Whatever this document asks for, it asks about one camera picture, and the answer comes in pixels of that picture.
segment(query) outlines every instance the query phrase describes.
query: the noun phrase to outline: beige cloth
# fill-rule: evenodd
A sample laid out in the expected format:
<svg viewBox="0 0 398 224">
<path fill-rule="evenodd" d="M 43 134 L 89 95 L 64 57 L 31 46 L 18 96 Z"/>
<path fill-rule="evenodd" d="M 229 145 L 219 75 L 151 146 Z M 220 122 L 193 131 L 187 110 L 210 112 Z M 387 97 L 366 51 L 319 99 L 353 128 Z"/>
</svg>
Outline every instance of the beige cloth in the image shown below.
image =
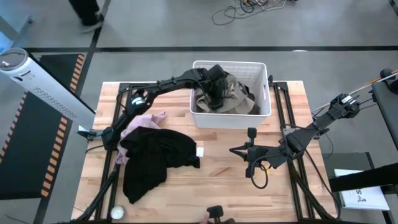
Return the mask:
<svg viewBox="0 0 398 224">
<path fill-rule="evenodd" d="M 197 106 L 204 113 L 224 113 L 224 114 L 249 114 L 253 109 L 254 102 L 248 98 L 246 88 L 233 75 L 226 77 L 228 89 L 226 90 L 224 105 L 217 110 L 212 110 L 207 105 L 203 91 L 200 88 L 195 90 Z"/>
</svg>

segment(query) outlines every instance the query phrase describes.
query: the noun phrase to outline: person's foot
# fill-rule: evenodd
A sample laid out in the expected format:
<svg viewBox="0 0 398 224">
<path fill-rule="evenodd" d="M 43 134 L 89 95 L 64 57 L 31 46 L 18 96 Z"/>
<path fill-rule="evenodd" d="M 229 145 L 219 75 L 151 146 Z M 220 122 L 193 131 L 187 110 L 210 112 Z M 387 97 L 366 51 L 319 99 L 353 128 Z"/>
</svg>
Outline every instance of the person's foot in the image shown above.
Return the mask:
<svg viewBox="0 0 398 224">
<path fill-rule="evenodd" d="M 104 24 L 104 16 L 102 14 L 98 14 L 97 15 L 98 21 L 96 24 L 91 25 L 91 26 L 83 26 L 83 28 L 81 29 L 81 33 L 85 34 L 91 31 L 94 31 L 100 27 L 102 27 L 102 25 Z"/>
</svg>

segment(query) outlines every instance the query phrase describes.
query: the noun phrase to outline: white air purifier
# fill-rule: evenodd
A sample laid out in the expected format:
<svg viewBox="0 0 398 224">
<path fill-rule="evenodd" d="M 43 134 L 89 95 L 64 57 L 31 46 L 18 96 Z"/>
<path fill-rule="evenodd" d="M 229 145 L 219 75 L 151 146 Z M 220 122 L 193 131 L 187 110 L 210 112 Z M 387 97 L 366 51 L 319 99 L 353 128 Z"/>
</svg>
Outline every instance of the white air purifier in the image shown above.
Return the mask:
<svg viewBox="0 0 398 224">
<path fill-rule="evenodd" d="M 0 73 L 86 130 L 93 126 L 95 112 L 42 68 L 24 49 L 14 48 L 3 52 L 0 55 Z"/>
</svg>

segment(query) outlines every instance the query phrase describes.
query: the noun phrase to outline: pink cloth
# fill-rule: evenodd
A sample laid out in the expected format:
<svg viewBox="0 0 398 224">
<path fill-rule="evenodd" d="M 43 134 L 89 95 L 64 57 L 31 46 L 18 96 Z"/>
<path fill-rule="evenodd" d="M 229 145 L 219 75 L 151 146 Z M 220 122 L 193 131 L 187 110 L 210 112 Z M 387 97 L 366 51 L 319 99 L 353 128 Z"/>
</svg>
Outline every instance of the pink cloth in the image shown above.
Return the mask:
<svg viewBox="0 0 398 224">
<path fill-rule="evenodd" d="M 165 117 L 166 117 L 166 112 L 161 112 L 158 116 L 154 116 L 152 114 L 136 116 L 129 123 L 127 128 L 123 130 L 122 133 L 120 134 L 120 141 L 122 141 L 128 134 L 130 134 L 133 130 L 135 130 L 139 126 L 145 128 L 160 129 L 160 127 L 157 124 L 159 124 Z M 120 145 L 120 141 L 118 143 L 119 152 L 118 156 L 116 157 L 116 163 L 127 164 L 127 161 L 129 160 L 129 158 L 126 157 L 127 149 L 123 148 Z"/>
</svg>

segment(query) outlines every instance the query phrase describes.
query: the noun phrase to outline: floor mat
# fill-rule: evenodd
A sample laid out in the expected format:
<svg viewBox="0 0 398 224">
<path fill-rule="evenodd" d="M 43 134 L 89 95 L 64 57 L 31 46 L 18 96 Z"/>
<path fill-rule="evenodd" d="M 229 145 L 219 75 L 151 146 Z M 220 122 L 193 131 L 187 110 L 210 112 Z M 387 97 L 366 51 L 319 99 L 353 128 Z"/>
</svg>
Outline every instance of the floor mat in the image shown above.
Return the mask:
<svg viewBox="0 0 398 224">
<path fill-rule="evenodd" d="M 44 55 L 40 63 L 75 92 L 84 56 Z M 0 200 L 51 194 L 72 121 L 25 92 L 0 151 Z"/>
</svg>

